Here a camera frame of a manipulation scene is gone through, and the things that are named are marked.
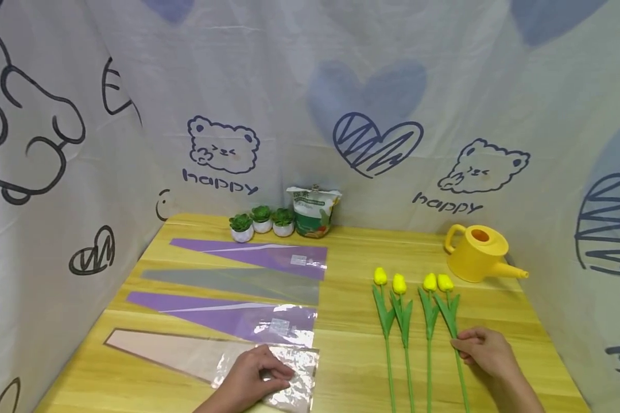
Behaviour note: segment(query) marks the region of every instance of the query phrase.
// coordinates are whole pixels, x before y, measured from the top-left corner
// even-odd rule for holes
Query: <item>hand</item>
[[[457,338],[450,343],[466,364],[477,364],[499,379],[511,379],[521,374],[513,348],[500,332],[474,327],[460,332]]]
[[[261,371],[273,377],[264,381]],[[223,384],[202,404],[196,413],[241,413],[266,395],[289,387],[294,370],[278,360],[267,345],[242,353]]]

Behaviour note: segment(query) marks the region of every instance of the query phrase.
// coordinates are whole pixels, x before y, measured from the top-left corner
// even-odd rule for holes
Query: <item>watering can handle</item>
[[[455,233],[459,231],[460,233],[466,233],[466,227],[463,225],[455,224],[450,227],[448,230],[448,234],[445,236],[444,248],[445,251],[450,255],[455,252],[455,247],[452,246],[452,238],[455,236]]]

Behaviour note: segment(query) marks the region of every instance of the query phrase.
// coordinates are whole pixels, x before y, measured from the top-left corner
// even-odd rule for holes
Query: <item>potted succulent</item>
[[[229,219],[232,239],[237,243],[247,243],[253,239],[253,219],[248,214],[240,213]]]
[[[289,236],[294,232],[294,213],[288,208],[278,208],[273,213],[273,232],[278,236]]]
[[[250,217],[253,218],[253,226],[258,234],[265,234],[271,231],[271,209],[266,205],[260,205],[251,210]]]

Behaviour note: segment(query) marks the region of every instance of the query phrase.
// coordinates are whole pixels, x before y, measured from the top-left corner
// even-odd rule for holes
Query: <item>white curtain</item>
[[[501,231],[620,411],[620,0],[0,1],[0,395],[32,409],[169,214],[312,184]]]

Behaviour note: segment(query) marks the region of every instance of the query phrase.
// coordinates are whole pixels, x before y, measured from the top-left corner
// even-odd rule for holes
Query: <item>succulent plant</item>
[[[248,231],[248,228],[253,224],[253,219],[251,219],[248,214],[240,213],[235,215],[234,217],[229,219],[229,226],[237,231],[237,233],[242,233],[243,231]]]
[[[294,219],[294,213],[288,208],[278,208],[272,214],[273,222],[276,226],[286,227]]]
[[[267,222],[271,218],[271,209],[266,205],[260,205],[252,209],[250,217],[255,222]]]

